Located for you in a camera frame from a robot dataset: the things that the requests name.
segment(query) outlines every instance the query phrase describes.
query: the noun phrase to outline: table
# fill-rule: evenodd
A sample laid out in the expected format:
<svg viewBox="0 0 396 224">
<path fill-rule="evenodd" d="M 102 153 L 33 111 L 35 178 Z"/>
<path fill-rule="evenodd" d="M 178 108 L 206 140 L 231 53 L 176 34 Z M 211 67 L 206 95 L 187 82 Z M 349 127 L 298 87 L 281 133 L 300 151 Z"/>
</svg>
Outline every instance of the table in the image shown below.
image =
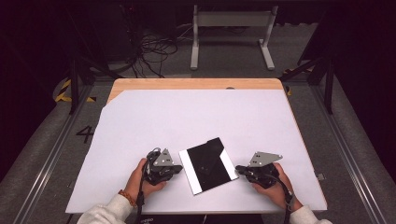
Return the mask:
<svg viewBox="0 0 396 224">
<path fill-rule="evenodd" d="M 299 198 L 313 210 L 327 209 L 279 80 L 154 78 L 114 83 L 66 213 L 107 203 L 151 149 L 167 147 L 175 164 L 181 164 L 179 151 L 214 137 L 220 137 L 234 166 L 247 165 L 255 151 L 282 154 L 279 162 Z M 242 176 L 194 196 L 183 170 L 146 200 L 143 214 L 278 211 Z"/>
</svg>

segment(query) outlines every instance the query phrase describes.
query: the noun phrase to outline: white sleeve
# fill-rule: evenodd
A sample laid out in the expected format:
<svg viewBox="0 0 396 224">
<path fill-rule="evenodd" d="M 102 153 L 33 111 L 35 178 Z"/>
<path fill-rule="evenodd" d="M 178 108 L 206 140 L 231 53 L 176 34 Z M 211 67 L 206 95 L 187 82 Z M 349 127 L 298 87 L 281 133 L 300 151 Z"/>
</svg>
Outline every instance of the white sleeve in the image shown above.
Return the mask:
<svg viewBox="0 0 396 224">
<path fill-rule="evenodd" d="M 290 215 L 290 224 L 332 224 L 329 220 L 318 220 L 308 206 L 303 206 Z"/>
<path fill-rule="evenodd" d="M 78 224 L 85 223 L 115 223 L 123 224 L 125 219 L 131 214 L 133 207 L 122 195 L 117 194 L 108 205 L 97 204 L 91 208 L 78 220 Z"/>
</svg>

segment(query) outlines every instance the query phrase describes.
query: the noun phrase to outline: wrist strap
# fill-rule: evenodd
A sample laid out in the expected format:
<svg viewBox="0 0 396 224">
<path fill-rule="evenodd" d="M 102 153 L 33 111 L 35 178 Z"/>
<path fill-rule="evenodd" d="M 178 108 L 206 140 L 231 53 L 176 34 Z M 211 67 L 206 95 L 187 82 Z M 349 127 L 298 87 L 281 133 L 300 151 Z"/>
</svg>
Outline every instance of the wrist strap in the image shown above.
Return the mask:
<svg viewBox="0 0 396 224">
<path fill-rule="evenodd" d="M 133 208 L 136 208 L 136 207 L 137 207 L 136 202 L 132 199 L 132 197 L 131 197 L 131 195 L 129 195 L 129 193 L 125 192 L 123 189 L 120 189 L 119 195 L 124 196 L 124 197 L 129 201 L 129 204 L 130 204 Z"/>
</svg>

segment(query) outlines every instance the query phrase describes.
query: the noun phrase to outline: dark wall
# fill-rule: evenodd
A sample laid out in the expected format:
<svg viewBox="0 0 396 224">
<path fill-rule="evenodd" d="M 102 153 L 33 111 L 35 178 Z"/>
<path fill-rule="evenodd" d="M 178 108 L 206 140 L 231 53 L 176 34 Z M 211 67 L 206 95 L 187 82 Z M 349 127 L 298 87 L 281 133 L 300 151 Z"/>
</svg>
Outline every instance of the dark wall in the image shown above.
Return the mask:
<svg viewBox="0 0 396 224">
<path fill-rule="evenodd" d="M 68 61 L 34 1 L 0 3 L 0 180 L 48 115 Z"/>
<path fill-rule="evenodd" d="M 393 180 L 396 180 L 396 32 L 394 4 L 350 4 L 357 17 L 335 60 L 346 96 Z"/>
</svg>

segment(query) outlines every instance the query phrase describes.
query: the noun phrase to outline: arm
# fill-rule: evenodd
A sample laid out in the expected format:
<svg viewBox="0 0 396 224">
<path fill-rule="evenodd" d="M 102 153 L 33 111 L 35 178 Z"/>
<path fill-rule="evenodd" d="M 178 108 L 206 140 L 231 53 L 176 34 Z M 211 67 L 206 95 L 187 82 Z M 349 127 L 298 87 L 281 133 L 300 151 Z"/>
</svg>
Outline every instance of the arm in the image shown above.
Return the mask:
<svg viewBox="0 0 396 224">
<path fill-rule="evenodd" d="M 293 192 L 293 186 L 290 183 L 288 176 L 283 171 L 282 166 L 279 163 L 274 162 L 275 168 L 279 171 L 279 179 L 286 185 L 288 190 Z M 282 186 L 276 183 L 269 189 L 264 189 L 258 184 L 252 184 L 252 187 L 262 195 L 267 196 L 274 204 L 279 207 L 286 209 L 285 194 Z M 291 224 L 326 224 L 331 223 L 328 220 L 318 220 L 314 213 L 309 209 L 308 206 L 303 206 L 297 197 L 294 195 L 294 204 L 291 206 L 290 223 Z"/>
<path fill-rule="evenodd" d="M 139 191 L 142 169 L 147 159 L 142 159 L 136 169 L 131 173 L 128 183 L 123 190 L 127 197 L 117 194 L 108 205 L 98 204 L 85 212 L 78 220 L 79 224 L 84 223 L 125 223 L 125 219 L 133 212 L 137 194 Z M 159 183 L 156 186 L 150 185 L 147 181 L 143 182 L 143 193 L 147 198 L 151 193 L 161 190 L 165 187 L 166 182 Z"/>
</svg>

